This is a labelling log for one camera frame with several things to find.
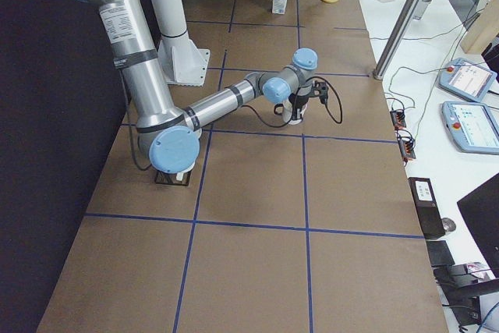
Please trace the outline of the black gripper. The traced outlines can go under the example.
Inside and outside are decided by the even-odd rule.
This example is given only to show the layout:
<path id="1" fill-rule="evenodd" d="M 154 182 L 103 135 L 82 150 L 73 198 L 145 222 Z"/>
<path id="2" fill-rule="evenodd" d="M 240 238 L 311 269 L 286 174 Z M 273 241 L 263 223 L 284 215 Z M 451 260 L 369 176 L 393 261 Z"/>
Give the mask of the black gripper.
<path id="1" fill-rule="evenodd" d="M 288 101 L 292 105 L 291 122 L 303 121 L 302 108 L 307 104 L 312 93 L 313 84 L 308 82 L 307 85 L 300 87 L 296 93 L 288 97 Z"/>

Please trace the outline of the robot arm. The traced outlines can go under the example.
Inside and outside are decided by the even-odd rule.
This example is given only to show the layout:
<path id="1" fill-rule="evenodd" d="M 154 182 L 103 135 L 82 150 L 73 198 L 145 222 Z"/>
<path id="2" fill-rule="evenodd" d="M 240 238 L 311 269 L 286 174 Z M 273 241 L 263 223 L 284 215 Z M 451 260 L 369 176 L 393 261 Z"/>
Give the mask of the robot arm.
<path id="1" fill-rule="evenodd" d="M 186 107 L 176 106 L 171 85 L 200 86 L 210 58 L 189 36 L 182 0 L 80 0 L 94 5 L 138 113 L 140 151 L 159 172 L 185 173 L 200 152 L 206 125 L 257 97 L 284 105 L 296 120 L 307 101 L 317 53 L 300 48 L 278 73 L 251 73 L 243 81 Z"/>

